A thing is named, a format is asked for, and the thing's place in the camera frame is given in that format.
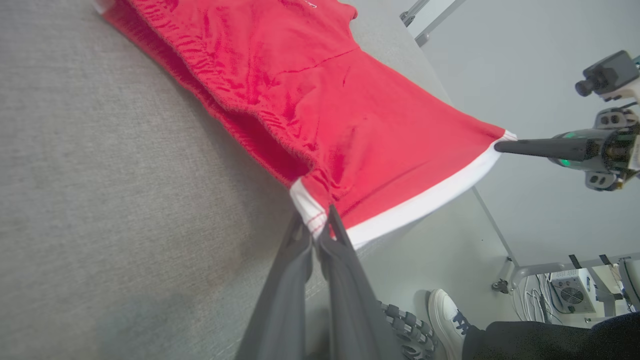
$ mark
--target white trim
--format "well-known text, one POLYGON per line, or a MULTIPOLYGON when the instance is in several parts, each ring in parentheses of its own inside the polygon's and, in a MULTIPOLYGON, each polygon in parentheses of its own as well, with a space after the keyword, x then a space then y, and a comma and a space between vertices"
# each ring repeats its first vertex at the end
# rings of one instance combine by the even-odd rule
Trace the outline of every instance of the white trim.
POLYGON ((302 215, 302 221, 307 225, 312 235, 317 238, 327 219, 324 208, 311 196, 300 178, 291 185, 289 195, 293 199, 296 209, 302 215))
MULTIPOLYGON (((500 157, 493 146, 497 142, 509 140, 516 140, 516 136, 505 131, 502 138, 491 143, 487 150, 457 173, 425 192, 347 229, 353 247, 358 249, 379 236, 426 216, 469 190, 491 170, 500 157)), ((316 230, 314 237, 317 237, 322 229, 321 225, 327 219, 323 207, 309 194, 300 179, 291 186, 289 194, 304 222, 310 221, 307 225, 310 231, 316 230)))

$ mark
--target person's leg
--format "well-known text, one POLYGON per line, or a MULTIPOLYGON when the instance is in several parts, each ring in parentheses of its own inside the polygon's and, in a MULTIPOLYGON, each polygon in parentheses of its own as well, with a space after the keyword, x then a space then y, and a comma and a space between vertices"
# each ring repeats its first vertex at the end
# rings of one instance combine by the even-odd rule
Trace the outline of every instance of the person's leg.
POLYGON ((429 321, 449 360, 576 359, 587 329, 538 322, 494 322, 471 326, 444 290, 429 296, 429 321))
POLYGON ((640 313, 594 325, 582 346, 584 359, 640 359, 640 313))
POLYGON ((468 359, 582 359, 588 329, 540 322, 493 322, 468 359))

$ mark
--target black pants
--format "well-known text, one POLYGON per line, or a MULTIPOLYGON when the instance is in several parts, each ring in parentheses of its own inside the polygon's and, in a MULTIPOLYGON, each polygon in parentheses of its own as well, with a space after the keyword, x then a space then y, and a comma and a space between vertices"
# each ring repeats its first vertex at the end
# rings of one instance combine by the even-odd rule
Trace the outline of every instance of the black pants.
POLYGON ((471 326, 463 360, 640 359, 640 313, 608 319, 591 329, 539 322, 471 326))

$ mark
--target white sneaker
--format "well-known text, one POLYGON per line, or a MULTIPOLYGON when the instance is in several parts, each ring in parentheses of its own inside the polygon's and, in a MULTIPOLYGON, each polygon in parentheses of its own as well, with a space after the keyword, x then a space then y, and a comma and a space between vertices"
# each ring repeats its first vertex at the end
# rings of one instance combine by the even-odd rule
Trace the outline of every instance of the white sneaker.
POLYGON ((456 303, 443 289, 433 290, 429 296, 427 314, 433 331, 447 352, 447 358, 462 360, 462 345, 469 323, 456 307, 456 303))

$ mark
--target robotic hand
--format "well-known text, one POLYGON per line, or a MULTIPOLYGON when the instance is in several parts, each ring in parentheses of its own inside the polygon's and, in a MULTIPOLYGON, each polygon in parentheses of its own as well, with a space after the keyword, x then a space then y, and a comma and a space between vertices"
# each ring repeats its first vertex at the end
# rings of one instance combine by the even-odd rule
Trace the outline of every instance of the robotic hand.
POLYGON ((619 51, 584 70, 575 84, 581 96, 592 92, 605 102, 631 98, 634 102, 602 110, 591 129, 570 131, 551 139, 495 144, 495 150, 543 156, 562 167, 585 171, 585 185, 614 191, 640 172, 640 122, 630 109, 640 100, 640 56, 632 60, 619 51))

